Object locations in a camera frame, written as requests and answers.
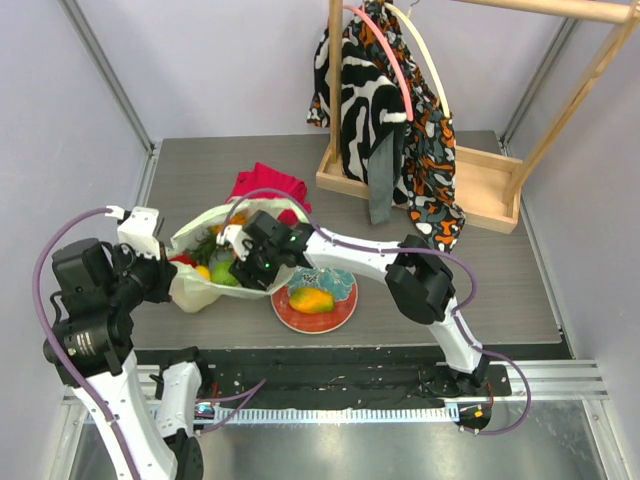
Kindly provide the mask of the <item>translucent plastic bag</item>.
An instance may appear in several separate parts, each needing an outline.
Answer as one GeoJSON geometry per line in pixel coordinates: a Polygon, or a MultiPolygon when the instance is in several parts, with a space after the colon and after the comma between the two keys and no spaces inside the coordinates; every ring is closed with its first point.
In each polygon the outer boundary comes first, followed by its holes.
{"type": "MultiPolygon", "coordinates": [[[[180,228],[170,239],[166,248],[167,256],[175,257],[186,250],[196,247],[199,240],[203,240],[205,233],[211,226],[222,225],[227,214],[233,209],[232,203],[213,207],[191,220],[180,228]]],[[[286,198],[275,199],[246,199],[234,210],[237,214],[253,214],[258,210],[263,210],[274,217],[277,217],[285,210],[292,210],[295,218],[304,223],[308,222],[307,211],[304,207],[297,205],[294,201],[286,198]]],[[[175,263],[177,274],[174,277],[169,294],[173,302],[186,313],[195,313],[202,308],[212,304],[221,296],[230,296],[241,299],[260,299],[272,295],[275,291],[285,285],[294,273],[294,269],[282,266],[278,269],[274,283],[265,291],[238,286],[224,286],[206,280],[194,267],[181,262],[175,263]]]]}

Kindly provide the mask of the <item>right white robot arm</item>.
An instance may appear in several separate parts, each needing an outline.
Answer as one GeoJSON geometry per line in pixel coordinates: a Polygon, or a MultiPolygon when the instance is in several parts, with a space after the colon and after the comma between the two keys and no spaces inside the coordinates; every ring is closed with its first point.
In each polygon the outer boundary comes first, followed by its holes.
{"type": "Polygon", "coordinates": [[[436,339],[455,389],[472,395],[486,385],[490,359],[459,314],[453,272],[443,262],[451,256],[421,237],[376,242],[311,223],[289,227],[259,210],[244,225],[223,226],[217,243],[232,248],[230,273],[251,290],[267,290],[283,267],[341,269],[386,285],[399,312],[436,339]]]}

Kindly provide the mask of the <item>fake orange green mango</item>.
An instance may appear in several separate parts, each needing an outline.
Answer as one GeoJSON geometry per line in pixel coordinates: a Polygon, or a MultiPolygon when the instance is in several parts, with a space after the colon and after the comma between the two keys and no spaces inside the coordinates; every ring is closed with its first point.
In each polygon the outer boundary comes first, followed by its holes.
{"type": "Polygon", "coordinates": [[[331,312],[335,307],[332,294],[314,287],[300,287],[289,293],[289,306],[303,314],[331,312]]]}

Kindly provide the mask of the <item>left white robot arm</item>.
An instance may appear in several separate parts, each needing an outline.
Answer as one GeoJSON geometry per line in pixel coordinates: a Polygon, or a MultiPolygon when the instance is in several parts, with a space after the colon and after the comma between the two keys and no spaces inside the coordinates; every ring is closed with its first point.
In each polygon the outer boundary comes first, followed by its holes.
{"type": "Polygon", "coordinates": [[[127,245],[96,238],[74,242],[52,256],[59,284],[58,312],[52,330],[75,379],[44,344],[45,358],[62,382],[90,411],[116,474],[121,479],[200,479],[204,460],[194,435],[196,399],[212,389],[213,375],[196,347],[161,362],[149,409],[142,391],[131,339],[133,310],[144,302],[164,303],[177,268],[167,258],[146,259],[127,245]]]}

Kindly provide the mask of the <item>fake green custard apple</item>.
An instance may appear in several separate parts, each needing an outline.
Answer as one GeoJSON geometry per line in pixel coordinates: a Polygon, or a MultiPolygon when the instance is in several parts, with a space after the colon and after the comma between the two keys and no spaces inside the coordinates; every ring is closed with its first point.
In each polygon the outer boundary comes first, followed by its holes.
{"type": "Polygon", "coordinates": [[[235,287],[239,284],[239,281],[235,278],[235,276],[230,272],[230,268],[233,265],[234,261],[222,260],[216,263],[210,269],[210,281],[217,285],[235,287]]]}

